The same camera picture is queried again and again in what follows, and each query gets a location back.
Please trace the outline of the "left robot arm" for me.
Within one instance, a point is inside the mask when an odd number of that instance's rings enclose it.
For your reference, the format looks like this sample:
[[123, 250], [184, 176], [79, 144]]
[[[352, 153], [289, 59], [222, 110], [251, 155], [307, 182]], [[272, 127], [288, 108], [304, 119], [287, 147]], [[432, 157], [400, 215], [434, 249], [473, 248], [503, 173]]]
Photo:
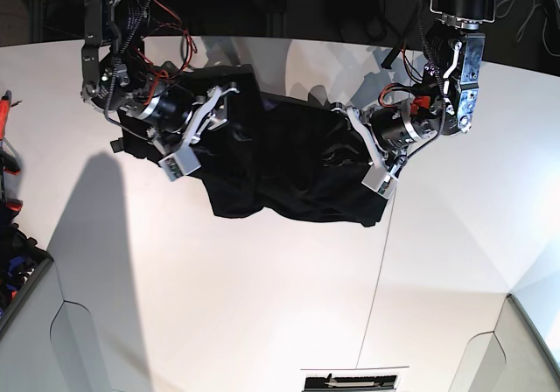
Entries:
[[389, 83], [369, 110], [340, 103], [342, 114], [365, 142], [370, 170], [365, 183], [396, 181], [402, 168], [441, 136], [472, 127], [486, 36], [495, 20], [495, 0], [418, 0], [416, 24], [426, 60], [410, 84]]

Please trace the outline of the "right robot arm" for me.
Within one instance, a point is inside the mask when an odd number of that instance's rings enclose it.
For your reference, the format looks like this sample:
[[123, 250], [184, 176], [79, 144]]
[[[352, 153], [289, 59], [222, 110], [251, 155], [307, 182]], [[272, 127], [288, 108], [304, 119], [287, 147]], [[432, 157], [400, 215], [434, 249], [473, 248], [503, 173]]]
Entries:
[[84, 0], [84, 102], [121, 130], [114, 152], [153, 163], [193, 149], [203, 160], [242, 152], [239, 67], [195, 68], [186, 21], [163, 0]]

